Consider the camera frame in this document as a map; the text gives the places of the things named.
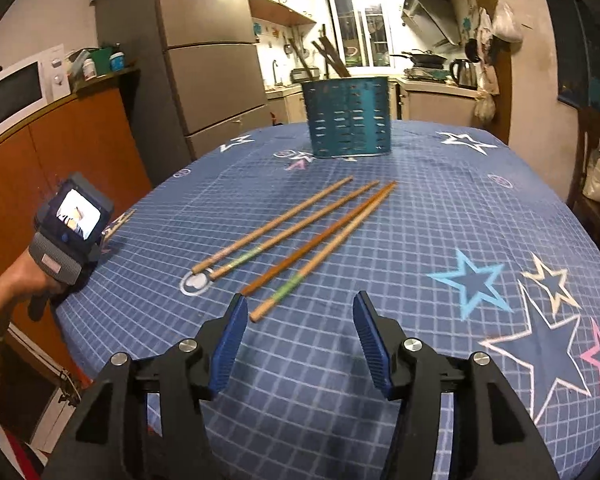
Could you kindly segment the person's left hand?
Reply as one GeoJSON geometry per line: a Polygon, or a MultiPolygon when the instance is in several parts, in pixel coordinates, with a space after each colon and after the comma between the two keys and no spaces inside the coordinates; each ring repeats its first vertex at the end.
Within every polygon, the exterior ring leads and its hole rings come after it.
{"type": "Polygon", "coordinates": [[[50,292],[59,294],[66,288],[46,274],[26,249],[0,276],[0,323],[8,323],[20,302],[50,292]]]}

